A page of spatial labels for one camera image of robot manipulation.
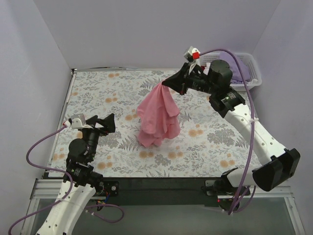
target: floral tablecloth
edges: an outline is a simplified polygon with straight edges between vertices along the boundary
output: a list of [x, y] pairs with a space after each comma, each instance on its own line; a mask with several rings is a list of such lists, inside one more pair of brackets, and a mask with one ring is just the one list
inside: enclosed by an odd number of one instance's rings
[[[237, 130], [210, 106], [209, 96], [189, 90], [171, 94], [180, 109], [181, 132], [160, 147], [145, 148], [137, 141], [140, 118], [137, 106], [174, 70], [122, 70], [78, 72], [65, 117], [85, 114], [86, 119], [115, 114], [116, 132], [99, 138], [95, 171], [105, 177], [219, 177], [234, 167], [244, 167], [248, 144]], [[52, 167], [66, 169], [68, 145], [81, 138], [66, 129], [58, 136]], [[259, 166], [253, 154], [251, 165]], [[50, 177], [61, 177], [50, 172]]]

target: pink towel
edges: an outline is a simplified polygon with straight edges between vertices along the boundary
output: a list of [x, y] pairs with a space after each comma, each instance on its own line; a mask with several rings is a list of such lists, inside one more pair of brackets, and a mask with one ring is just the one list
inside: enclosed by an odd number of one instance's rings
[[179, 109], [168, 87], [159, 83], [137, 108], [141, 118], [139, 142], [148, 147], [160, 146], [165, 138], [172, 139], [180, 133], [177, 116]]

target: wall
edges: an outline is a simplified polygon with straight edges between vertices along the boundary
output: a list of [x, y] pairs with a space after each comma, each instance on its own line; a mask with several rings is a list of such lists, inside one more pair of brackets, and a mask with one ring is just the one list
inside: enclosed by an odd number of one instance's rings
[[301, 159], [289, 180], [306, 233], [313, 234], [313, 3], [282, 0], [253, 56], [263, 84], [253, 91], [262, 123]]
[[178, 68], [190, 46], [252, 53], [280, 0], [34, 0], [70, 68]]
[[[32, 0], [0, 5], [0, 234], [7, 234], [26, 214], [35, 178], [43, 172], [29, 166], [25, 154], [55, 131], [70, 69]], [[34, 162], [47, 162], [51, 141], [34, 149]]]

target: robotic arm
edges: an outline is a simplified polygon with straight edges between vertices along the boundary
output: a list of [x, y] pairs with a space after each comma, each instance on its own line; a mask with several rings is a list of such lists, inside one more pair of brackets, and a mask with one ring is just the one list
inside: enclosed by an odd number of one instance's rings
[[66, 175], [63, 177], [56, 199], [61, 202], [51, 209], [36, 235], [71, 235], [90, 198], [105, 189], [102, 174], [94, 172], [89, 163], [94, 160], [99, 137], [115, 132], [114, 114], [105, 119], [93, 116], [88, 120], [83, 114], [74, 115], [65, 124], [83, 132], [83, 138], [73, 140], [68, 147], [67, 172], [75, 185], [68, 197], [62, 199], [70, 186], [69, 178]]
[[[214, 60], [208, 75], [199, 66], [199, 51], [190, 47], [184, 54], [189, 63], [184, 63], [180, 71], [162, 82], [180, 95], [188, 89], [211, 94], [209, 102], [212, 108], [233, 125], [249, 141], [251, 136], [250, 109], [245, 100], [230, 87], [232, 71], [223, 60]], [[270, 191], [291, 176], [298, 165], [300, 154], [296, 149], [288, 150], [279, 143], [258, 120], [255, 122], [254, 152], [262, 167], [250, 168], [243, 186], [257, 185], [264, 191]], [[234, 168], [222, 175], [223, 185], [239, 186], [243, 169]]]

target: plastic basket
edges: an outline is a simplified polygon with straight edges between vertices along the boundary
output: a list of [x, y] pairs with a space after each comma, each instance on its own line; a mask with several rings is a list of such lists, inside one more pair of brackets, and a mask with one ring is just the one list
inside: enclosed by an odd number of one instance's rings
[[[219, 52], [212, 52], [203, 55], [200, 57], [200, 63], [201, 65], [205, 66], [207, 62], [217, 60], [219, 58], [219, 55]], [[253, 56], [248, 53], [235, 53], [235, 55], [237, 55], [242, 60], [242, 62], [249, 68], [251, 79], [256, 80], [255, 82], [247, 85], [248, 89], [250, 90], [253, 87], [260, 86], [262, 84], [261, 73]], [[243, 84], [231, 84], [231, 87], [238, 92], [246, 91]]]

